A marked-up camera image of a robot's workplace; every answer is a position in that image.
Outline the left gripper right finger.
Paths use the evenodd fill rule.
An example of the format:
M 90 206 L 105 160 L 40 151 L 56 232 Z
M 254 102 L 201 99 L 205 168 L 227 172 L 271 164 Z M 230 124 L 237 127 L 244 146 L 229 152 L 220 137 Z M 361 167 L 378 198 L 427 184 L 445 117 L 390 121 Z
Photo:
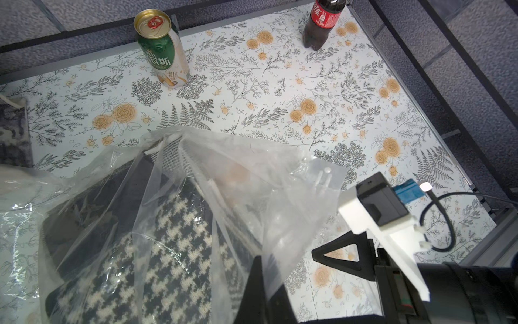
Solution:
M 267 301 L 266 307 L 268 324 L 298 324 L 284 284 Z

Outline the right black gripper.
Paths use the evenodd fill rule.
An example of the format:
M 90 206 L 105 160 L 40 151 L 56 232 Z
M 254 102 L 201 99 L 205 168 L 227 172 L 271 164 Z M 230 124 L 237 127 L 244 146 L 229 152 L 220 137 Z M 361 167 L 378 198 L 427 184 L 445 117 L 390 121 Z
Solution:
M 381 315 L 329 323 L 516 323 L 517 269 L 421 263 L 430 290 L 424 301 L 388 253 L 366 234 L 348 232 L 312 250 L 315 262 L 376 282 Z

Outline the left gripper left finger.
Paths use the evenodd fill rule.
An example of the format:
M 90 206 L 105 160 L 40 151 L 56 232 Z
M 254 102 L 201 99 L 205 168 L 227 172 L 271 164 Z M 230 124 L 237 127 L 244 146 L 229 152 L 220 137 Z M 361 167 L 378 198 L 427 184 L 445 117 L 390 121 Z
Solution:
M 234 324 L 267 323 L 267 306 L 261 256 L 256 256 L 248 276 Z

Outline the clear plastic vacuum bag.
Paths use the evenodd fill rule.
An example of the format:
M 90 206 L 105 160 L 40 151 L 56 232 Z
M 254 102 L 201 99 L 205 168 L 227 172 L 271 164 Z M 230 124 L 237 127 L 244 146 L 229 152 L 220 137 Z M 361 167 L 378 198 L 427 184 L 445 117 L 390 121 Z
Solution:
M 272 301 L 349 168 L 320 151 L 174 127 L 75 176 L 1 166 L 2 323 L 232 323 Z

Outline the black white houndstooth scarf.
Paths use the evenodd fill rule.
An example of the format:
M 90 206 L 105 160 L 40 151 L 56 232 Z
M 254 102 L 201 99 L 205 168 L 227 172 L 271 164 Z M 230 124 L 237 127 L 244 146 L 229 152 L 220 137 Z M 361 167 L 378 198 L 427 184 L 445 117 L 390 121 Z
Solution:
M 230 312 L 237 313 L 258 240 L 213 211 L 195 179 L 172 180 L 140 155 L 52 208 L 41 243 L 51 323 L 209 323 L 213 243 L 223 266 Z

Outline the cream canvas tote bag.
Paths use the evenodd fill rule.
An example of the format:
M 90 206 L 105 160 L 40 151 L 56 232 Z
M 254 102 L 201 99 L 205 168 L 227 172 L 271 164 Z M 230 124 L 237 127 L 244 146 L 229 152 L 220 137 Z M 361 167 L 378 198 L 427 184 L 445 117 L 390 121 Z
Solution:
M 1 164 L 34 166 L 25 99 L 1 95 Z

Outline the green beverage can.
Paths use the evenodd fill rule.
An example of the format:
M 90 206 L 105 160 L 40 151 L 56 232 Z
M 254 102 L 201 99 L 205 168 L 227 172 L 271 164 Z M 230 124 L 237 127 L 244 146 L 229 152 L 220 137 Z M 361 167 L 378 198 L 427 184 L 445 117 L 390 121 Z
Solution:
M 159 81 L 175 89 L 190 78 L 190 68 L 177 28 L 170 17 L 157 9 L 146 9 L 134 19 L 137 42 Z

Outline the cola bottle red cap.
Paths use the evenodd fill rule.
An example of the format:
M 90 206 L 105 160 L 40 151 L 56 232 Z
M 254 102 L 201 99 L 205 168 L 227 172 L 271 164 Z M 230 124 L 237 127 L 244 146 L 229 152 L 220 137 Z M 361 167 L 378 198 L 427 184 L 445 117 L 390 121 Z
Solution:
M 303 45 L 318 51 L 326 43 L 331 30 L 337 24 L 346 0 L 316 0 L 310 10 L 310 20 L 303 32 Z

